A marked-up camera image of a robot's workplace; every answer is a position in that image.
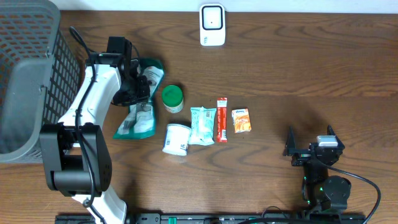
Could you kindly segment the teal wet wipes pack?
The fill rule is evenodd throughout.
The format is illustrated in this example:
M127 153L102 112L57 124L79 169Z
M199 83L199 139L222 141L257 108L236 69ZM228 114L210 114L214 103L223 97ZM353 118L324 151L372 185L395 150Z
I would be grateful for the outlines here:
M214 122L216 108L192 107L190 145L209 146L215 143Z

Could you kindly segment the green white package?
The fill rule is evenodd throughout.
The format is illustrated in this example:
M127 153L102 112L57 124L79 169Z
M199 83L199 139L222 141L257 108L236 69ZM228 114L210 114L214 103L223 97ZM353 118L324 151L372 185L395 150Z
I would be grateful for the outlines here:
M139 69L142 75L150 81L149 99L129 106L129 113L115 132L113 139L145 139L155 134L156 119L153 98L165 75L164 66L160 60L144 58L140 61Z

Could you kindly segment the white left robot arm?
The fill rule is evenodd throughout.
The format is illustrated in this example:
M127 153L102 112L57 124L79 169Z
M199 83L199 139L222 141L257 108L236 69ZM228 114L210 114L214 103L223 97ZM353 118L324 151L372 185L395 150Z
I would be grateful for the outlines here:
M72 37L88 55L85 79L67 112L39 134L50 190L80 202L94 223L135 223L111 186L112 162L103 136L110 105L130 106L150 97L138 50L125 37L110 37L104 52L90 49L74 27Z

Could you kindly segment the red stick sachet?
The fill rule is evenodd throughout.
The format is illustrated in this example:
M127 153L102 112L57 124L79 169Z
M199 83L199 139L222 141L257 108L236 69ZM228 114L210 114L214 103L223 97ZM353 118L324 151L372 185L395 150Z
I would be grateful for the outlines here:
M217 99L217 142L228 142L226 137L227 97Z

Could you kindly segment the white plastic cup container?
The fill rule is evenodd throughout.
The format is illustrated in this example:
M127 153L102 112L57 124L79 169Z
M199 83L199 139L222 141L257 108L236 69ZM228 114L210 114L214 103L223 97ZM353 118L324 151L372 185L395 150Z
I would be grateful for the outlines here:
M181 124L168 124L162 151L175 156L186 156L191 128Z

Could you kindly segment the green cap bottle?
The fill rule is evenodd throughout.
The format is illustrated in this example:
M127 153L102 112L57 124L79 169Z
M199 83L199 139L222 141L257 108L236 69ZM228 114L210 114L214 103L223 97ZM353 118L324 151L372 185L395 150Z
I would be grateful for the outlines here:
M168 85L162 90L162 102L170 113L179 113L184 107L183 92L177 85Z

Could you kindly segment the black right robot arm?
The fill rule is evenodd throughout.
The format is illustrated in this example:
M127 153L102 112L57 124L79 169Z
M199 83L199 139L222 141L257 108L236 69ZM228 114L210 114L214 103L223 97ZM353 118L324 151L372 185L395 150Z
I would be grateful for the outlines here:
M336 163L345 149L345 145L335 134L331 126L327 134L317 136L317 141L306 149L296 147L294 132L289 128L284 156L292 158L292 166L304 169L302 197L308 202L303 211L306 218L311 215L340 215L348 207L351 182L341 176L328 174L328 168Z

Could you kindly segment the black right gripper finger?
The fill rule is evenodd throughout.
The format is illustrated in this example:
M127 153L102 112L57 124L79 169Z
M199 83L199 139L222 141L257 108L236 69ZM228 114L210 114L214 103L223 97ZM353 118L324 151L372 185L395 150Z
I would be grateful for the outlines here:
M334 130L333 130L333 128L332 128L332 126L330 124L327 126L326 131L327 131L327 135L336 136L336 134L335 134L335 132L334 132Z
M291 126L289 127L289 132L285 143L285 150L296 150L294 132Z

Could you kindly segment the orange tissue pack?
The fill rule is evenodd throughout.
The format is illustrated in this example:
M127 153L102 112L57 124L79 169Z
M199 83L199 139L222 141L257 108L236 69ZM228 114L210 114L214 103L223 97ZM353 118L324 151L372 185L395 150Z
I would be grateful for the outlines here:
M231 115L235 133L245 133L251 131L251 120L247 108L232 110Z

